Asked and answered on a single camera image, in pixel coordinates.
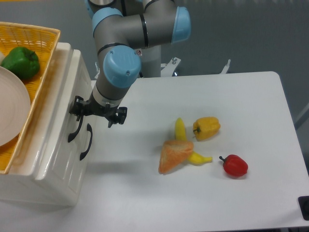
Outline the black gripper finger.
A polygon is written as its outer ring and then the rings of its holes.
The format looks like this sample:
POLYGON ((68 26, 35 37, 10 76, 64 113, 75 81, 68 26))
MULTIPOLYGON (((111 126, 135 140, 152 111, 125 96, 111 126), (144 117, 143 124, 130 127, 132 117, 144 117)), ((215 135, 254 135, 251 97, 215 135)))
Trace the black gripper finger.
POLYGON ((82 117, 84 99, 80 96, 75 96, 74 100, 70 103, 69 113, 77 117, 76 121, 79 121, 82 117))
POLYGON ((111 128, 112 125, 120 124, 123 125, 127 116, 127 107, 118 107, 116 110, 107 117, 108 128, 111 128))

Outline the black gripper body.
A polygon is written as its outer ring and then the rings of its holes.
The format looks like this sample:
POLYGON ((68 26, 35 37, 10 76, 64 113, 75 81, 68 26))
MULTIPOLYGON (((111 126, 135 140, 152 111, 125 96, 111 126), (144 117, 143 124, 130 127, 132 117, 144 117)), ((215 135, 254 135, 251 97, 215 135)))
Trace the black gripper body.
POLYGON ((118 105, 115 107, 111 107, 110 104, 100 105, 94 98, 90 98, 85 102, 83 105, 83 113, 85 116, 95 115, 99 117, 104 117, 108 121, 117 121, 118 116, 117 108, 118 105))

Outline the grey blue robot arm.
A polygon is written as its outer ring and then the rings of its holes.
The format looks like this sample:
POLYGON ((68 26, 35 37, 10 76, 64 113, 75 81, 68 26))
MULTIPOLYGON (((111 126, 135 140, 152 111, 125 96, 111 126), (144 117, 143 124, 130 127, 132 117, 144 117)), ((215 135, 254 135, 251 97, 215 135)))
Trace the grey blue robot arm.
POLYGON ((109 125, 123 124, 127 109, 120 103, 141 72, 137 49, 187 40, 191 19, 185 7, 172 0, 144 0, 141 14, 127 15, 123 0, 87 0, 92 18, 99 75, 88 100, 76 96, 70 113, 82 122, 100 116, 109 125))

